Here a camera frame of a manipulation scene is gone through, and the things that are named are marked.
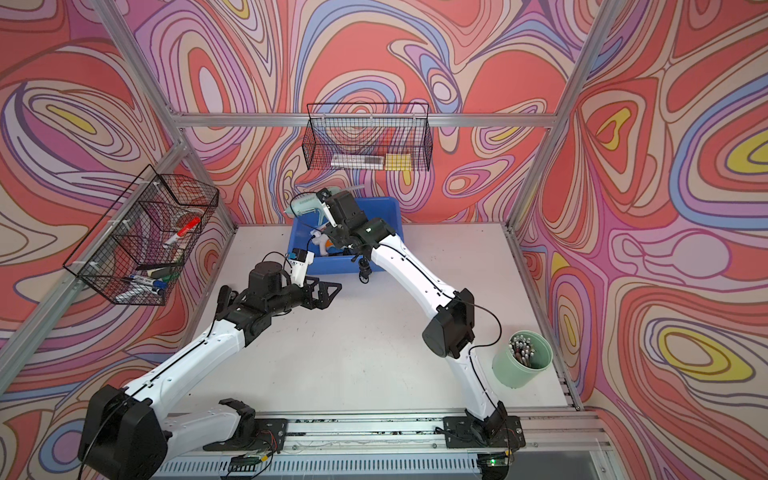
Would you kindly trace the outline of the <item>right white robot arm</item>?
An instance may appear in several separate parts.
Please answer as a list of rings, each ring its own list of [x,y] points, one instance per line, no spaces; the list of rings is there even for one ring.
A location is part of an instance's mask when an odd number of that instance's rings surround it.
[[[381,267],[421,307],[428,319],[424,343],[447,361],[459,382],[472,435],[480,443],[490,443],[506,429],[508,419],[477,358],[483,346],[475,343],[476,313],[490,311],[476,304],[470,290],[456,290],[436,276],[385,220],[368,218],[350,192],[323,189],[315,197],[315,208],[327,220],[322,232],[332,244]]]

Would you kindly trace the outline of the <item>clear box in basket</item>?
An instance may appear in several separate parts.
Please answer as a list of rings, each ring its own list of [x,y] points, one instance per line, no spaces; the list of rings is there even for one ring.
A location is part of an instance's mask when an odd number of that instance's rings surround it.
[[[334,169],[384,170],[385,158],[376,155],[334,154],[330,165]]]

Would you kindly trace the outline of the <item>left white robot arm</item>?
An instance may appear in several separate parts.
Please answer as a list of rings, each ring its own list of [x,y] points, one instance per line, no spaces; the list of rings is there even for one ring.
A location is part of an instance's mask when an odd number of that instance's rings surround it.
[[[324,310],[342,289],[337,282],[262,261],[247,287],[219,291],[211,325],[190,344],[141,377],[117,388],[106,385],[89,400],[77,452],[81,468],[108,479],[149,479],[168,460],[208,446],[249,449],[276,437],[260,426],[255,410],[226,398],[207,410],[170,415],[193,387],[225,360],[250,346],[276,316],[297,308]]]

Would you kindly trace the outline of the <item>yellow block in basket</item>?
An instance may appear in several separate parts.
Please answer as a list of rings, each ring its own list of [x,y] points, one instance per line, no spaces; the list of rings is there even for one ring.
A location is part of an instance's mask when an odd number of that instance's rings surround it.
[[[406,153],[388,153],[385,155],[384,167],[386,171],[410,171],[413,169],[412,156]]]

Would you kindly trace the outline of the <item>blue plastic storage box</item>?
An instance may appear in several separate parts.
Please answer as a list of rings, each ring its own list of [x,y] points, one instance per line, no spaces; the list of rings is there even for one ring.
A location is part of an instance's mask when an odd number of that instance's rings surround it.
[[[381,218],[395,229],[401,238],[404,237],[400,206],[394,198],[360,198],[356,202],[369,220]],[[296,248],[308,247],[315,256],[308,268],[308,274],[311,276],[358,274],[358,262],[352,262],[352,255],[343,255],[342,250],[328,247],[328,255],[323,256],[320,247],[312,242],[311,229],[322,225],[318,222],[319,215],[317,210],[310,210],[293,222],[287,253],[290,254]]]

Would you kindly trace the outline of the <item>green plastic cup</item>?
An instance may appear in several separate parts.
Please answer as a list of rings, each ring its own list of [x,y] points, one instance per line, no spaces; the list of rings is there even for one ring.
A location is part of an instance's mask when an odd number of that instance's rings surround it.
[[[519,389],[546,370],[552,361],[552,347],[541,334],[520,330],[495,354],[492,371],[502,385]]]

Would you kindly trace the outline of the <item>white orange glue gun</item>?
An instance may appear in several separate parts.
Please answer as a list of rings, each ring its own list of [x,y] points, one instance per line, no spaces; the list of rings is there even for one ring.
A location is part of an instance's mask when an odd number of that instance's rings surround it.
[[[330,238],[320,230],[312,230],[310,235],[311,244],[317,247],[320,256],[327,257],[336,249]]]

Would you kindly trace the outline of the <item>large mint glue gun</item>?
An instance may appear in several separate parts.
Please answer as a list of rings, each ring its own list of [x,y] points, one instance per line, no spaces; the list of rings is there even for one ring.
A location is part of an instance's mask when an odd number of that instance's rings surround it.
[[[349,186],[349,187],[336,187],[336,186],[330,186],[328,187],[333,191],[333,195],[340,193],[342,191],[349,191],[354,192],[358,191],[364,188],[363,185],[356,185],[356,186]],[[325,221],[325,207],[323,204],[321,204],[317,197],[316,193],[312,192],[305,192],[302,195],[299,195],[297,198],[292,200],[289,205],[284,210],[284,213],[289,218],[296,218],[297,216],[306,215],[310,212],[316,212],[318,214],[318,220],[317,222],[319,224],[323,224]]]

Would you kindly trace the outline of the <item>blue marker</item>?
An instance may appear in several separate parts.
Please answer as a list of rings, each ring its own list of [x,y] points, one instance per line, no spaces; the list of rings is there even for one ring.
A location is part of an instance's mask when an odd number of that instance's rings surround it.
[[[129,277],[124,277],[124,280],[133,282],[139,285],[148,286],[153,289],[159,289],[159,290],[165,290],[167,288],[167,283],[161,279],[154,279],[146,276],[141,275],[131,275]]]

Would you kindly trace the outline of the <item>red marker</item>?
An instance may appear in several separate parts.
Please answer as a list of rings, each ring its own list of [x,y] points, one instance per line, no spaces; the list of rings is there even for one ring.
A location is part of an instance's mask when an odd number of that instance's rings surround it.
[[[201,218],[200,217],[194,217],[189,222],[187,222],[182,228],[180,228],[176,233],[172,234],[164,243],[163,246],[165,248],[170,248],[171,246],[176,245],[181,239],[183,239],[186,235],[192,233],[200,224]]]

